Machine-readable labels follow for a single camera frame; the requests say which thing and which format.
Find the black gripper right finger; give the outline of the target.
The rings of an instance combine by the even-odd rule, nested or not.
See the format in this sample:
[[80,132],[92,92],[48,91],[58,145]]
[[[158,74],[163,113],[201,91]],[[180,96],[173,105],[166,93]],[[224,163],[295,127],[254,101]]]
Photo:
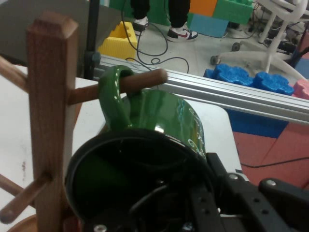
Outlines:
[[275,178],[258,186],[228,173],[216,153],[206,154],[216,203],[223,213],[241,214],[260,232],[307,232],[309,192]]

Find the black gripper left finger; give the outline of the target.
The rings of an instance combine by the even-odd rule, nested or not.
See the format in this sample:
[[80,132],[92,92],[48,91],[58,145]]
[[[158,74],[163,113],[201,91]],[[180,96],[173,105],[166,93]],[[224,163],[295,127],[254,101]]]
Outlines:
[[205,188],[134,189],[114,200],[100,197],[84,232],[222,232],[220,214]]

